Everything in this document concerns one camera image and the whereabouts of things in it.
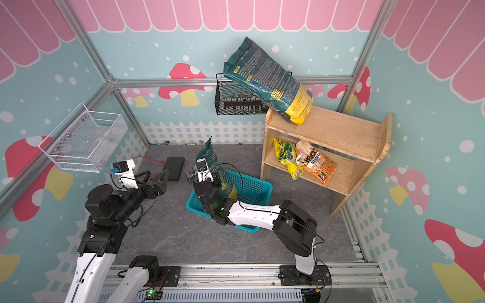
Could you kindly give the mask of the dark green fertilizer bag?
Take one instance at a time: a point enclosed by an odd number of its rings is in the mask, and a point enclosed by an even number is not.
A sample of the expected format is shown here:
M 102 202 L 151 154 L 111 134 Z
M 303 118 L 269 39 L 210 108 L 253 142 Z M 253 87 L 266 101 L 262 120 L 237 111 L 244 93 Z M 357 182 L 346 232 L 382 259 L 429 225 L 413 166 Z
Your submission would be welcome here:
M 248 37 L 224 63 L 223 74 L 297 126 L 313 106 L 312 92 Z
M 236 199 L 237 189 L 232 182 L 226 170 L 218 163 L 217 155 L 213 149 L 212 138 L 209 138 L 205 142 L 205 147 L 197 154 L 196 159 L 205 159 L 208 164 L 208 168 L 212 175 L 217 174 L 220 179 L 220 186 L 217 187 L 218 192 L 226 198 Z

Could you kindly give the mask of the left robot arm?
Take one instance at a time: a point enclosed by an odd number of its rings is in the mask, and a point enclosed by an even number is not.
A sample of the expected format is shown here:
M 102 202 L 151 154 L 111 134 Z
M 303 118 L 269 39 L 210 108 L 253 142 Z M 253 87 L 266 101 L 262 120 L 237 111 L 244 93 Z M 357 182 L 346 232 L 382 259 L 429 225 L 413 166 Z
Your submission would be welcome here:
M 164 195 L 169 171 L 152 176 L 148 170 L 133 177 L 120 175 L 119 179 L 123 186 L 103 184 L 88 194 L 87 230 L 78 248 L 77 267 L 66 302 L 99 300 L 124 236 L 147 215 L 142 203 Z

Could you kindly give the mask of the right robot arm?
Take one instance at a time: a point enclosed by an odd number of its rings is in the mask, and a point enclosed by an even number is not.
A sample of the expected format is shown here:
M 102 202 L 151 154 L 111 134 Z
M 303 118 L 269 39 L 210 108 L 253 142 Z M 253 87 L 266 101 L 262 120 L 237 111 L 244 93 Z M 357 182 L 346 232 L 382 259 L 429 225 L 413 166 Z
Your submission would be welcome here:
M 295 255 L 296 270 L 303 276 L 315 274 L 317 258 L 317 221 L 292 201 L 281 205 L 259 206 L 243 203 L 238 199 L 221 196 L 213 177 L 207 172 L 187 174 L 203 213 L 221 225 L 251 225 L 272 231 L 283 245 Z

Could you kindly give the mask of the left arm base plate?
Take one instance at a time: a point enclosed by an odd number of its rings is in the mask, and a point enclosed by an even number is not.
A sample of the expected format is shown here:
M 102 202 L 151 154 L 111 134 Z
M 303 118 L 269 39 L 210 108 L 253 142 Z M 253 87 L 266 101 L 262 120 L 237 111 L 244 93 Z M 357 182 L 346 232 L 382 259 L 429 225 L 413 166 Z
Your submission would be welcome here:
M 180 266 L 159 266 L 151 278 L 151 287 L 177 287 L 181 276 Z

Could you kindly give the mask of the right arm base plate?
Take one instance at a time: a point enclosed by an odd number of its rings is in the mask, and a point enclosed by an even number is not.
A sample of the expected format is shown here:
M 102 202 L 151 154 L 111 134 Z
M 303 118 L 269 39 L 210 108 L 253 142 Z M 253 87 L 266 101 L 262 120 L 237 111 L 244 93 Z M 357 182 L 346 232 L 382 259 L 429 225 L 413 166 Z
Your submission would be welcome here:
M 295 265 L 281 265 L 279 266 L 278 278 L 282 286 L 311 285 L 323 287 L 332 284 L 330 271 L 325 265 L 317 265 L 311 275 L 297 271 Z

